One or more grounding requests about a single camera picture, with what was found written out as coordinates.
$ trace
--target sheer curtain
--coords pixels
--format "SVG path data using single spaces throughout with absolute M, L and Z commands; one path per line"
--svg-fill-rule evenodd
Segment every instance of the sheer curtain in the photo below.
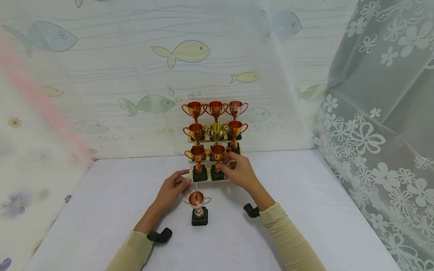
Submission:
M 402 270 L 434 270 L 434 1 L 360 0 L 314 144 Z

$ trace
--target blue fish print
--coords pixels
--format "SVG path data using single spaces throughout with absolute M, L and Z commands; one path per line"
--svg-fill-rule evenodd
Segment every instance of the blue fish print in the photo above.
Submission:
M 52 52 L 64 52 L 71 49 L 78 41 L 76 36 L 62 27 L 44 21 L 34 22 L 27 36 L 9 26 L 2 25 L 2 27 L 23 43 L 29 57 L 32 56 L 31 46 Z
M 268 27 L 265 37 L 269 37 L 271 32 L 274 32 L 276 37 L 283 42 L 297 34 L 302 28 L 298 17 L 289 10 L 276 13 L 272 19 L 264 10 L 261 10 L 261 14 Z

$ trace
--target trophy cup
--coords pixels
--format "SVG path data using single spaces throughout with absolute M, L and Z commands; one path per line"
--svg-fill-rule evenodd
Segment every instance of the trophy cup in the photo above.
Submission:
M 237 136 L 242 134 L 245 130 L 247 130 L 249 125 L 247 123 L 242 123 L 239 120 L 231 120 L 228 122 L 227 125 L 229 126 L 229 133 L 232 136 L 232 140 L 227 144 L 227 146 L 230 147 L 233 152 L 240 154 L 240 144 L 237 142 Z M 244 125 L 246 126 L 246 128 L 243 131 L 241 131 L 241 128 Z
M 194 143 L 195 146 L 200 146 L 201 144 L 199 141 L 205 140 L 205 132 L 208 129 L 209 129 L 208 126 L 204 127 L 200 123 L 193 123 L 193 124 L 190 124 L 190 126 L 188 126 L 188 127 L 182 128 L 182 132 L 184 134 L 186 134 L 187 136 L 189 136 L 191 141 L 196 141 Z
M 227 103 L 222 103 L 221 101 L 212 101 L 208 104 L 209 112 L 205 112 L 214 117 L 214 123 L 218 123 L 218 117 L 226 112 L 228 107 Z
M 209 150 L 210 158 L 212 157 L 214 160 L 216 160 L 216 164 L 211 166 L 211 180 L 213 181 L 219 181 L 224 179 L 224 173 L 221 172 L 221 170 L 217 167 L 217 165 L 222 161 L 222 159 L 227 156 L 231 148 L 227 147 L 225 148 L 222 145 L 214 145 Z
M 248 103 L 242 103 L 240 101 L 232 101 L 229 103 L 229 105 L 225 111 L 228 114 L 230 114 L 234 120 L 236 120 L 237 117 L 239 115 L 243 114 L 247 110 L 248 107 L 249 107 Z
M 184 152 L 185 156 L 196 162 L 196 166 L 193 167 L 193 182 L 206 181 L 208 179 L 207 169 L 201 164 L 201 161 L 209 156 L 207 151 L 203 146 L 193 146 L 191 150 Z
M 229 132 L 229 127 L 220 123 L 213 123 L 210 127 L 206 126 L 205 132 L 209 133 L 210 139 L 214 140 L 214 145 L 217 145 L 218 141 L 223 140 Z
M 181 106 L 182 111 L 184 111 L 187 115 L 192 116 L 195 123 L 197 123 L 197 118 L 199 118 L 199 116 L 205 113 L 207 108 L 208 108 L 207 104 L 201 104 L 198 101 L 191 101 L 188 104 L 183 104 Z
M 193 214 L 191 215 L 192 226 L 208 225 L 208 209 L 204 205 L 211 201 L 210 197 L 204 197 L 202 192 L 194 191 L 190 196 L 185 197 L 182 200 L 190 204 L 193 208 Z

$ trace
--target person's right hand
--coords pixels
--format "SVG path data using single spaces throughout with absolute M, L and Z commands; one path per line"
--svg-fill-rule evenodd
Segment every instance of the person's right hand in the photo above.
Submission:
M 229 178 L 232 182 L 239 187 L 244 188 L 246 191 L 249 191 L 250 188 L 259 183 L 252 165 L 250 164 L 249 158 L 245 156 L 230 152 L 223 159 L 223 163 L 218 164 L 218 167 L 223 171 L 225 179 Z

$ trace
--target beige sleeve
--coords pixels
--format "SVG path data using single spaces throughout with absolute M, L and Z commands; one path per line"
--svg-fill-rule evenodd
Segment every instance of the beige sleeve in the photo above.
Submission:
M 279 203 L 260 212 L 285 267 L 290 271 L 326 271 L 315 251 L 304 239 Z
M 131 231 L 105 271 L 140 271 L 153 245 L 145 234 Z

